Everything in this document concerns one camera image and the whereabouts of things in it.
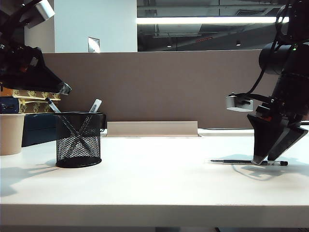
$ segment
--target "ceiling light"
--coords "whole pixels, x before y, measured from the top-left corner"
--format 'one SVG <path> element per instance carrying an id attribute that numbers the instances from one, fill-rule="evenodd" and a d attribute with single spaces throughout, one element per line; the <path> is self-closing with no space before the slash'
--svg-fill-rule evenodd
<path id="1" fill-rule="evenodd" d="M 137 24 L 250 24 L 275 23 L 276 17 L 156 17 L 137 18 L 136 22 Z M 285 17 L 283 22 L 289 22 L 289 17 Z"/>

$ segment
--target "black mesh pen holder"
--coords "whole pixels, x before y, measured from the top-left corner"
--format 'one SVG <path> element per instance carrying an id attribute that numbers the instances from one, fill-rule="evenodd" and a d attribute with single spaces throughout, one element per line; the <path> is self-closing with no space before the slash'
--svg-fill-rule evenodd
<path id="1" fill-rule="evenodd" d="M 61 168 L 81 168 L 100 163 L 100 127 L 103 113 L 57 113 L 57 162 Z"/>

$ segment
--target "white wall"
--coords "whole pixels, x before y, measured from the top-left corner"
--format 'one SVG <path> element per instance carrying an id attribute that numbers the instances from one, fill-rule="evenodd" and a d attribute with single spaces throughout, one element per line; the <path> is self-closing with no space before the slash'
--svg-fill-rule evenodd
<path id="1" fill-rule="evenodd" d="M 136 0 L 55 0 L 55 51 L 88 52 L 87 37 L 101 52 L 137 52 Z"/>
<path id="2" fill-rule="evenodd" d="M 48 0 L 54 7 L 54 0 Z M 55 52 L 54 17 L 36 25 L 33 28 L 25 27 L 25 45 L 39 47 L 43 53 Z"/>

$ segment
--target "cable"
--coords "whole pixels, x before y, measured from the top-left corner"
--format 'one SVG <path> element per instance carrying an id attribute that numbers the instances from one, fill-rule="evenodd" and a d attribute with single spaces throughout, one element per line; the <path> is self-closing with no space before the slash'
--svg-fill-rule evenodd
<path id="1" fill-rule="evenodd" d="M 286 3 L 286 5 L 285 5 L 285 6 L 282 6 L 281 9 L 278 11 L 277 19 L 276 19 L 276 29 L 277 29 L 277 32 L 276 32 L 275 39 L 274 39 L 274 41 L 273 41 L 273 43 L 272 43 L 272 45 L 271 45 L 271 49 L 270 49 L 270 51 L 269 51 L 269 54 L 268 54 L 268 56 L 267 56 L 267 61 L 265 62 L 264 66 L 262 67 L 261 73 L 260 73 L 259 77 L 257 78 L 255 84 L 252 86 L 252 88 L 251 88 L 246 94 L 252 93 L 252 92 L 255 90 L 255 88 L 257 87 L 257 85 L 260 83 L 260 81 L 262 80 L 262 78 L 263 78 L 263 75 L 264 75 L 264 73 L 265 73 L 265 71 L 266 71 L 266 68 L 267 68 L 269 59 L 270 59 L 272 53 L 273 53 L 274 50 L 275 50 L 276 43 L 277 43 L 278 38 L 279 38 L 279 35 L 280 35 L 280 33 L 281 33 L 281 28 L 282 28 L 283 20 L 284 20 L 284 18 L 285 18 L 285 16 L 286 16 L 288 7 L 289 7 L 289 5 L 290 5 L 290 1 L 291 1 L 291 0 L 289 0 L 289 1 Z M 284 12 L 284 14 L 283 14 L 283 16 L 282 16 L 282 21 L 279 22 L 279 19 L 280 19 L 280 17 L 281 17 L 282 12 Z"/>

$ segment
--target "pen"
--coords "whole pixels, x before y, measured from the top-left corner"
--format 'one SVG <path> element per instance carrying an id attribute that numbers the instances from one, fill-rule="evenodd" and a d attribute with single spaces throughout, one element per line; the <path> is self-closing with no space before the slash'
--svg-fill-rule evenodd
<path id="1" fill-rule="evenodd" d="M 92 107 L 89 110 L 89 113 L 96 113 L 101 105 L 102 101 L 99 99 L 96 99 L 95 102 L 93 103 Z M 73 141 L 73 143 L 71 144 L 70 148 L 69 148 L 69 152 L 72 152 L 74 150 L 74 148 L 76 147 L 76 145 L 78 144 L 78 141 L 81 140 L 83 138 L 83 134 L 88 126 L 88 124 L 90 123 L 92 119 L 92 116 L 87 116 L 86 119 L 84 120 L 80 131 L 78 132 L 78 137 Z"/>
<path id="2" fill-rule="evenodd" d="M 89 110 L 89 113 L 95 113 L 96 111 L 98 111 L 98 108 L 100 107 L 101 103 L 102 103 L 101 100 L 96 99 L 91 109 Z"/>
<path id="3" fill-rule="evenodd" d="M 239 159 L 211 159 L 210 160 L 214 164 L 235 164 L 235 165 L 257 165 L 253 163 L 251 160 L 239 160 Z M 263 161 L 259 164 L 260 166 L 288 166 L 287 161 Z"/>
<path id="4" fill-rule="evenodd" d="M 61 113 L 61 111 L 56 107 L 56 105 L 53 103 L 50 98 L 46 98 L 45 101 L 49 104 L 49 107 L 55 112 L 55 113 Z"/>
<path id="5" fill-rule="evenodd" d="M 47 101 L 47 103 L 49 104 L 50 108 L 55 112 L 55 113 L 61 113 L 61 111 L 55 106 L 55 104 L 53 103 L 52 100 L 50 100 L 50 98 L 46 98 L 45 101 Z M 90 151 L 90 147 L 88 146 L 88 144 L 84 141 L 83 137 L 81 137 L 78 132 L 76 131 L 76 129 L 72 126 L 72 124 L 68 121 L 68 119 L 65 116 L 59 116 L 59 118 L 61 119 L 61 121 L 63 122 L 63 124 L 69 129 L 69 131 L 77 136 L 77 139 L 82 143 L 82 145 L 88 150 Z"/>

